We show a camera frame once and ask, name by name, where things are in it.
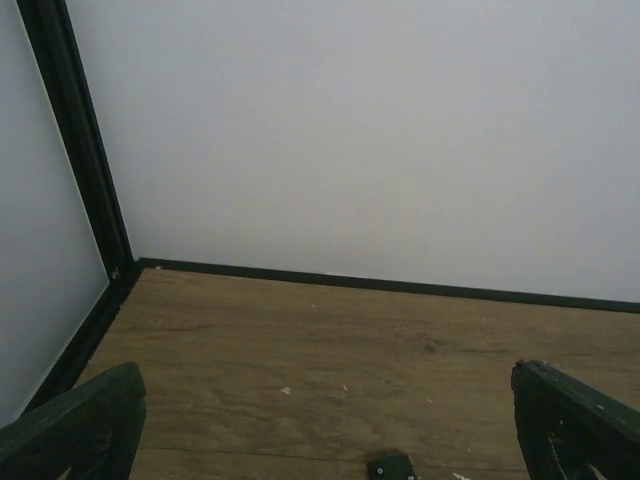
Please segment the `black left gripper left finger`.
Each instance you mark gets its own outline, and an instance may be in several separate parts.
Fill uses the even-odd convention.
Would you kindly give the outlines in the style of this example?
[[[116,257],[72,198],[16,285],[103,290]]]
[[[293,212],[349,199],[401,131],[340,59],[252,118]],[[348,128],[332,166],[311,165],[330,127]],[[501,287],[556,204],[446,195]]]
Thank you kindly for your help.
[[[3,479],[127,479],[146,419],[146,389],[126,362],[1,429]]]

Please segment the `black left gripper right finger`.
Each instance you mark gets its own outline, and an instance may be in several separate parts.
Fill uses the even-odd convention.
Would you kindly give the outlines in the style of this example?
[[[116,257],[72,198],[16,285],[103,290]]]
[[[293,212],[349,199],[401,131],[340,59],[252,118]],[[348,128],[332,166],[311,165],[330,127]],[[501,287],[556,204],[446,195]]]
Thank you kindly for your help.
[[[511,374],[531,479],[637,479],[639,412],[538,360]]]

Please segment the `black remote control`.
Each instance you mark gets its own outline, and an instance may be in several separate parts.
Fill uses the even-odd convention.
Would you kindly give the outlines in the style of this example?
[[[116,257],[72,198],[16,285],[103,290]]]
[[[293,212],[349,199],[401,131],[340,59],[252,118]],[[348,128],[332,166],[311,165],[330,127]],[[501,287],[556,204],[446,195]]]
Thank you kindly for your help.
[[[414,466],[406,454],[378,456],[367,463],[368,480],[416,480]]]

